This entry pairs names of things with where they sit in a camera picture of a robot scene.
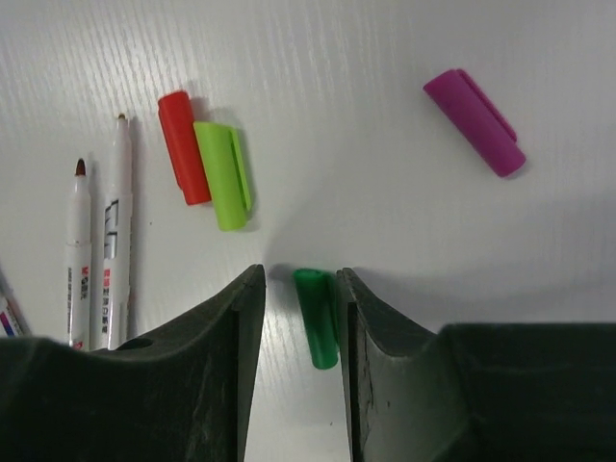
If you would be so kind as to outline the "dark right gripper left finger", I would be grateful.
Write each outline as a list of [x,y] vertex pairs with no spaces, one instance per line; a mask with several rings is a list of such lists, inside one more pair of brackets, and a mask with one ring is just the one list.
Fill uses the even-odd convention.
[[265,313],[264,268],[115,350],[1,343],[5,461],[241,461]]

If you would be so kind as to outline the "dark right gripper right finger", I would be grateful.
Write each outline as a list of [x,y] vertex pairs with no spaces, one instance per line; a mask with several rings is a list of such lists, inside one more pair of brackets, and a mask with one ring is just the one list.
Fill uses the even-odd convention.
[[355,461],[611,461],[611,323],[455,323],[431,332],[336,274]]

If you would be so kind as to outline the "dark green pen cap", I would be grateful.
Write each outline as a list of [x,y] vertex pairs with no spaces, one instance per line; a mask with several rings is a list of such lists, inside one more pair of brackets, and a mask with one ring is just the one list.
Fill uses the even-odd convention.
[[317,370],[329,370],[339,356],[333,275],[304,268],[293,272],[293,280],[312,364]]

